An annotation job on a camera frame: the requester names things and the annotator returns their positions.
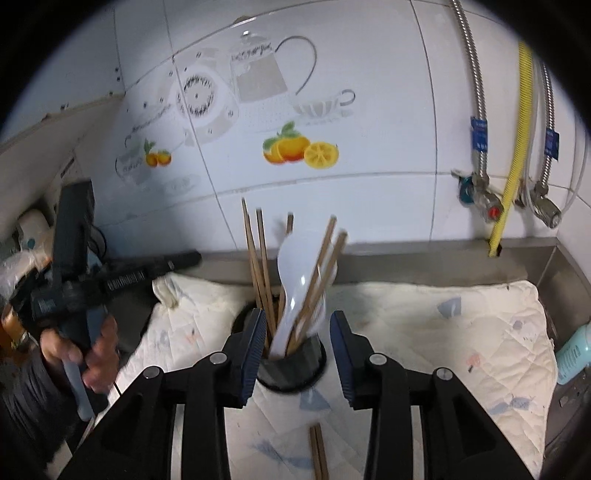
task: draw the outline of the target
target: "utensil holder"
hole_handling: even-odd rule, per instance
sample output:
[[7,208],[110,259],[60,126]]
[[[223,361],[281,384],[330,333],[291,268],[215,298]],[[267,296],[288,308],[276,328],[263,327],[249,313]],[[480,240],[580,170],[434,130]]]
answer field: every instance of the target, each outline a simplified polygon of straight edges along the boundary
[[[236,317],[232,333],[241,332],[254,302],[247,304]],[[306,390],[320,378],[326,366],[326,350],[318,335],[307,338],[290,356],[270,360],[261,359],[257,380],[269,390],[297,393]]]

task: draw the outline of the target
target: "braided metal hose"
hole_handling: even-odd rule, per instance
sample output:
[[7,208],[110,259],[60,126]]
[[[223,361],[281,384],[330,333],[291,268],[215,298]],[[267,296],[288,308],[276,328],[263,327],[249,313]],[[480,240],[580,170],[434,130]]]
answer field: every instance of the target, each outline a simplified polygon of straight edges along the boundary
[[[452,10],[455,13],[458,26],[462,31],[462,37],[464,39],[464,47],[466,54],[470,62],[470,70],[472,72],[472,82],[474,88],[474,96],[476,100],[476,116],[479,120],[486,120],[486,105],[484,98],[484,87],[482,84],[482,75],[480,73],[480,64],[478,63],[478,55],[476,54],[476,46],[474,45],[474,39],[472,38],[472,32],[466,13],[462,8],[459,0],[451,0]],[[477,176],[482,180],[487,180],[486,164],[487,155],[486,152],[478,151],[478,169],[476,170]]]
[[[542,83],[544,85],[544,101],[546,105],[546,129],[554,130],[554,93],[552,91],[552,80],[548,69],[543,62],[540,62],[540,70],[542,74]],[[540,173],[540,186],[547,191],[548,181],[550,179],[550,169],[552,168],[552,157],[544,154],[544,164],[542,172]]]

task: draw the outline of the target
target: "bottle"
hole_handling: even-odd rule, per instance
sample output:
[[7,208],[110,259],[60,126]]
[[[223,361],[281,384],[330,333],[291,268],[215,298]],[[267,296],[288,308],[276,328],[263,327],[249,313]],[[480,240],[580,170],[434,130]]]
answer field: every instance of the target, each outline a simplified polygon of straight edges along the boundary
[[591,362],[591,322],[578,328],[556,354],[558,384],[571,381]]

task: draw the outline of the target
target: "white tile wall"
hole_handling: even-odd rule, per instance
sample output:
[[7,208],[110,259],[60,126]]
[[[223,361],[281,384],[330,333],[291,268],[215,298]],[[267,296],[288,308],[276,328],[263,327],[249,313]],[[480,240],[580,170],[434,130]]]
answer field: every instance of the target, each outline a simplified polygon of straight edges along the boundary
[[591,280],[590,236],[591,207],[577,198],[560,225],[558,239],[567,248],[589,280]]
[[255,241],[257,208],[263,210],[265,241],[279,246],[288,212],[294,228],[323,231],[330,215],[349,233],[350,244],[426,240],[433,212],[433,175],[380,175],[310,181],[219,196],[239,249],[246,249],[241,199],[246,199]]
[[[502,192],[505,187],[505,179],[491,178],[491,185]],[[548,197],[559,208],[562,208],[566,203],[567,194],[567,189],[551,186]],[[457,195],[457,179],[451,175],[438,175],[432,239],[489,238],[492,224],[485,224],[474,208],[462,205]],[[556,233],[556,230],[547,228],[529,210],[512,208],[503,237],[556,236]]]
[[123,0],[115,6],[115,27],[125,86],[172,55],[163,0]]
[[[191,125],[176,104],[178,81],[172,61],[152,70],[77,147],[83,171],[92,178],[96,222],[118,223],[176,203],[213,195]],[[166,150],[172,161],[151,168],[145,142]]]
[[236,249],[214,197],[101,227],[114,257]]
[[309,2],[310,0],[164,0],[164,6],[173,50],[179,51],[232,25],[240,17],[255,17]]
[[[316,68],[297,97],[295,92],[313,62],[312,50],[302,40],[285,43],[275,54],[282,78],[269,80],[261,72],[257,80],[263,94],[283,81],[288,92],[258,102],[245,101],[240,87],[239,95],[233,95],[228,84],[236,82],[232,82],[227,56],[237,48],[245,28],[219,32],[174,58],[183,85],[195,74],[208,74],[217,86],[211,113],[193,117],[196,129],[213,125],[217,111],[223,114],[222,108],[233,112],[235,123],[229,131],[213,138],[206,133],[197,136],[218,193],[324,176],[435,171],[431,87],[409,2],[376,0],[371,9],[352,0],[316,2],[250,22],[249,31],[269,39],[273,48],[290,35],[303,35],[316,45]],[[368,38],[351,32],[372,34]],[[330,115],[311,118],[294,110],[294,104],[338,98],[345,89],[354,91],[355,101]],[[342,95],[340,101],[351,96]],[[215,102],[221,104],[217,110]],[[290,120],[311,142],[336,144],[336,165],[315,170],[303,161],[275,165],[265,160],[263,141]]]
[[113,8],[104,8],[81,25],[33,77],[0,129],[0,142],[48,113],[59,113],[62,106],[73,108],[123,91]]
[[[416,2],[425,39],[437,115],[437,171],[472,171],[470,117],[474,100],[462,38],[451,8]],[[519,101],[518,39],[501,24],[467,13],[482,71],[489,125],[488,173],[506,176],[511,168]],[[573,108],[554,81],[556,130],[560,133],[560,161],[554,163],[550,183],[569,187],[574,157]],[[537,176],[543,151],[543,99],[532,149],[531,174]]]
[[[113,251],[136,255],[186,248],[244,249],[242,196],[253,212],[263,208],[269,248],[281,241],[289,211],[295,213],[296,225],[317,229],[336,214],[351,243],[486,237],[489,230],[459,203],[457,181],[449,176],[452,168],[472,170],[473,99],[463,44],[447,0],[370,3],[117,4],[111,11],[111,29],[114,24],[122,72],[113,73],[124,77],[125,102],[76,147],[83,172],[95,184],[96,219]],[[492,184],[502,190],[515,141],[517,39],[476,2],[462,3],[485,83],[489,173]],[[242,15],[255,18],[231,26]],[[245,30],[267,39],[277,65],[274,73],[266,70],[255,77],[250,90],[237,80],[245,72],[230,66]],[[275,51],[294,35],[309,38],[317,50],[314,72],[297,96],[313,64],[313,49],[299,39]],[[258,67],[249,68],[255,72]],[[203,89],[185,91],[187,80],[197,76]],[[286,91],[270,95],[277,87]],[[561,150],[553,165],[550,197],[562,207],[564,187],[576,180],[573,157],[579,161],[583,147],[580,134],[575,136],[573,109],[556,82],[554,87]],[[326,109],[330,101],[344,102],[352,98],[351,93],[341,94],[346,89],[355,93],[350,105],[316,117],[296,111],[298,105],[319,100]],[[253,94],[264,100],[251,102],[248,96]],[[209,103],[204,112],[187,113],[188,104],[200,102]],[[540,103],[532,175],[539,170],[542,110]],[[319,170],[304,161],[269,163],[262,142],[289,120],[311,142],[336,145],[336,164]],[[155,150],[172,151],[169,166],[149,168],[143,162],[146,139],[156,142]],[[122,157],[134,147],[139,153],[130,158],[141,161],[128,164]],[[436,190],[435,172],[440,173]],[[589,202],[590,178],[591,168],[580,192]],[[573,206],[561,235],[568,237],[569,222],[585,209]],[[511,213],[505,230],[508,237],[555,234],[521,211]]]

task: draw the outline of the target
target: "white quilted mat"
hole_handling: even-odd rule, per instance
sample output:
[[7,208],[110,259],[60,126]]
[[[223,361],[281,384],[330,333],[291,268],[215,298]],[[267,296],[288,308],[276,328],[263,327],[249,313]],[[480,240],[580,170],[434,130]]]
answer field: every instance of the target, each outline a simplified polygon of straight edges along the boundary
[[[126,388],[149,365],[189,367],[220,350],[252,289],[170,274],[154,290],[156,305],[139,348],[117,379]],[[557,378],[552,344],[536,288],[522,281],[492,287],[434,288],[387,283],[334,286],[327,311],[343,310],[353,331],[407,369],[452,369],[489,412],[534,477],[541,470],[548,405]],[[369,411],[343,398],[328,328],[326,372],[311,389],[274,394],[256,384],[242,410],[226,410],[234,480],[313,477],[307,429],[322,426],[332,478],[361,479]],[[173,443],[173,478],[180,478],[182,409]],[[413,417],[415,478],[423,477],[420,423]]]

